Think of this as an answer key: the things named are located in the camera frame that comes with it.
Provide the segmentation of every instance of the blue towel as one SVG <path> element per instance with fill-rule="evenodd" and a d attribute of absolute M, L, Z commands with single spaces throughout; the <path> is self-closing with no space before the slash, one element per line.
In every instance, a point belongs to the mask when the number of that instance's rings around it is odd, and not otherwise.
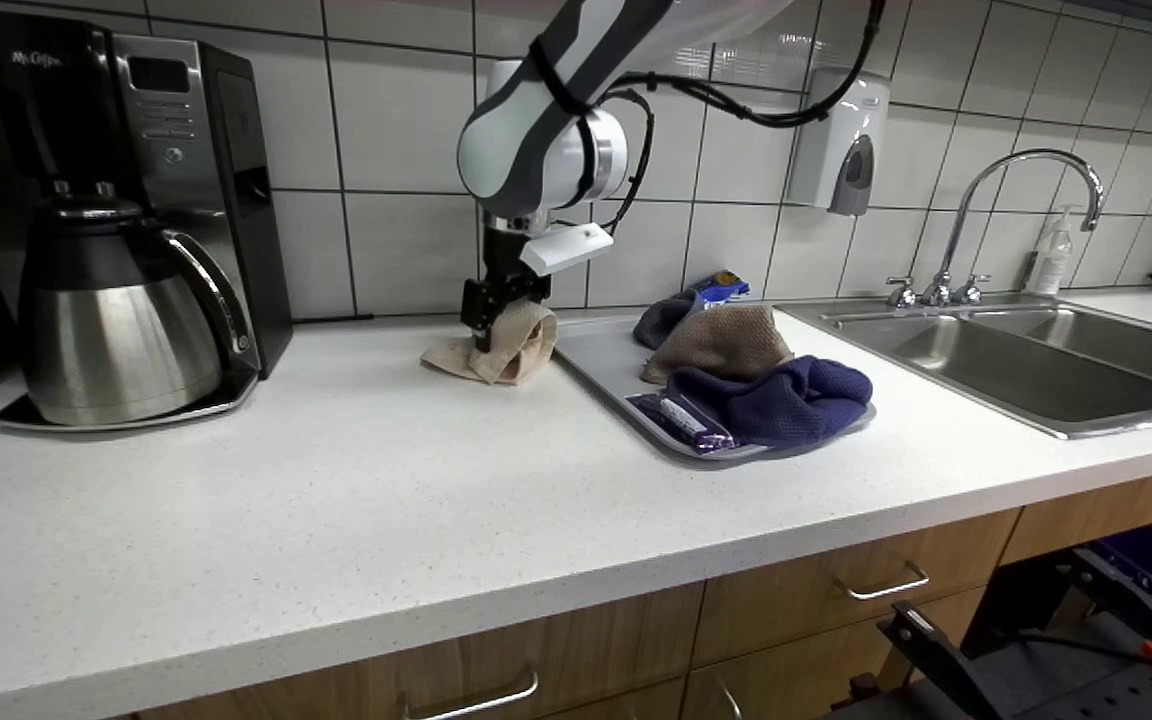
<path fill-rule="evenodd" d="M 752 385 L 686 367 L 671 389 L 709 407 L 739 444 L 772 450 L 817 449 L 849 430 L 871 400 L 865 370 L 817 354 L 788 361 Z"/>

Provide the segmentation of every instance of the carafe handle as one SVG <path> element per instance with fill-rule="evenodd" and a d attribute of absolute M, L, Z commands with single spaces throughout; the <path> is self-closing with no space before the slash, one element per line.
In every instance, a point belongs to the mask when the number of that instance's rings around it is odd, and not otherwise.
<path fill-rule="evenodd" d="M 224 279 L 222 265 L 204 250 L 197 235 L 166 226 L 166 240 L 197 276 L 200 305 L 213 317 L 213 324 L 222 324 L 227 381 L 247 385 L 261 370 L 261 352 L 235 286 Z"/>

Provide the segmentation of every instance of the soap dispenser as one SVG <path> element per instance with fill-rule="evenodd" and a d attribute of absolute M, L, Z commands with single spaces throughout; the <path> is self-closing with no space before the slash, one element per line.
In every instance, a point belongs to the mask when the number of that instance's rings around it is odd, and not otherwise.
<path fill-rule="evenodd" d="M 812 100 L 837 91 L 849 72 L 817 72 Z M 875 179 L 875 147 L 888 124 L 888 82 L 857 76 L 845 100 L 817 124 L 798 130 L 788 198 L 837 215 L 869 212 Z"/>

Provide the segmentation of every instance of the tiled wall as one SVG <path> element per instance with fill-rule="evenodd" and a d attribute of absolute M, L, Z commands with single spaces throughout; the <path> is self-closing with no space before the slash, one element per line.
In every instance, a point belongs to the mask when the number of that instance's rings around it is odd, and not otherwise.
<path fill-rule="evenodd" d="M 68 0 L 117 26 L 200 37 L 253 54 L 297 317 L 456 311 L 475 272 L 475 205 L 456 130 L 475 72 L 515 54 L 555 0 Z M 798 107 L 807 66 L 849 62 L 869 0 L 798 0 L 719 48 L 658 66 Z M 560 309 L 647 305 L 737 266 L 767 300 L 882 291 L 933 276 L 965 182 L 1007 147 L 1098 164 L 1108 215 L 1080 235 L 1071 283 L 1152 272 L 1152 24 L 1060 0 L 888 0 L 869 72 L 892 80 L 871 212 L 783 205 L 791 130 L 658 91 L 662 142 L 619 242 L 555 279 Z M 1011 164 L 975 193 L 958 279 L 1007 286 L 1053 208 L 1086 205 L 1060 164 Z"/>

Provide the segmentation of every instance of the drawer handle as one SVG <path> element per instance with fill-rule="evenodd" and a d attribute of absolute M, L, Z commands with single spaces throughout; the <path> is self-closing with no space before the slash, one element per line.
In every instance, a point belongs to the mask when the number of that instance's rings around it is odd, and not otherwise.
<path fill-rule="evenodd" d="M 902 583 L 888 583 L 888 589 L 871 589 L 871 591 L 862 591 L 862 589 L 849 589 L 845 578 L 837 578 L 857 604 L 871 604 L 871 598 L 883 598 L 883 596 L 904 596 L 904 591 L 918 591 L 918 589 L 928 589 L 933 576 L 922 572 L 911 558 L 904 558 L 907 576 L 911 578 L 902 578 Z"/>
<path fill-rule="evenodd" d="M 725 681 L 717 681 L 717 683 L 719 683 L 719 691 L 728 700 L 731 720 L 746 720 L 746 706 L 739 706 L 737 691 Z"/>
<path fill-rule="evenodd" d="M 442 713 L 414 713 L 410 700 L 400 704 L 400 720 L 460 720 L 460 717 L 475 717 L 475 713 L 488 713 L 488 706 L 507 706 L 507 704 L 524 704 L 540 691 L 540 672 L 535 662 L 530 662 L 519 672 L 524 689 L 507 689 L 499 696 L 486 696 L 486 700 L 467 700 L 460 706 L 442 706 Z"/>

